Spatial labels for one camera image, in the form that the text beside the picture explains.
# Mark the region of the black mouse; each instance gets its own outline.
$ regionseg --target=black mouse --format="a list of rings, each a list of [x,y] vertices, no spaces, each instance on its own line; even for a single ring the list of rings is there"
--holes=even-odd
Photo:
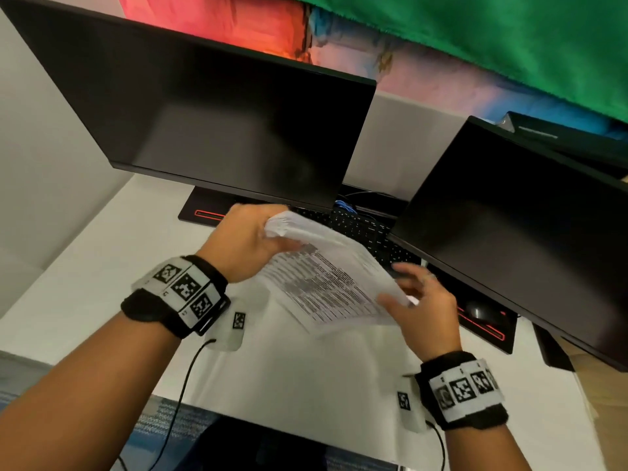
[[[469,318],[483,322],[484,324],[490,324],[496,327],[505,327],[508,325],[507,317],[486,303],[468,301],[465,307],[465,313]]]

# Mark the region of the white desk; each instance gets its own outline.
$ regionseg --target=white desk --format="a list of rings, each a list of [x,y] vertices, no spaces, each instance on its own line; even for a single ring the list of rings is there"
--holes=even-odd
[[[177,219],[191,186],[135,175],[0,320],[0,350],[58,363],[119,310],[130,284],[160,261],[193,253],[211,229]],[[247,331],[233,353],[203,351],[183,401],[400,463],[437,470],[433,432],[406,431],[394,381],[417,371],[393,326],[309,336],[263,288],[243,283]],[[602,455],[574,374],[543,364],[530,322],[508,356],[462,330],[466,350],[491,364],[509,421],[533,469],[601,471]],[[183,341],[154,393],[177,400],[201,338]]]

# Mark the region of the computer monitor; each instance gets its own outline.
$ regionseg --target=computer monitor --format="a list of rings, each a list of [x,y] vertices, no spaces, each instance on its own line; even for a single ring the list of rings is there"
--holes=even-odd
[[[45,0],[0,0],[111,165],[330,210],[375,81]]]
[[[628,370],[628,185],[470,117],[390,239]]]

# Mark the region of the person's left hand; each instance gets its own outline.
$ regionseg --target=person's left hand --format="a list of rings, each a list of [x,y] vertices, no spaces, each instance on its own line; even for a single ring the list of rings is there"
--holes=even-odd
[[[233,205],[197,256],[230,283],[255,276],[277,253],[301,249],[298,241],[264,234],[266,221],[287,209],[285,205]]]

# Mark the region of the black keyboard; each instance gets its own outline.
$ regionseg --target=black keyboard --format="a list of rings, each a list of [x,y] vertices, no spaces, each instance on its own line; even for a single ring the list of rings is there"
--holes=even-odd
[[[315,212],[305,208],[293,208],[295,213],[321,223],[338,233],[365,246],[385,269],[390,270],[392,262],[421,263],[421,258],[386,238],[390,227],[372,218],[349,213],[334,208],[332,213]]]

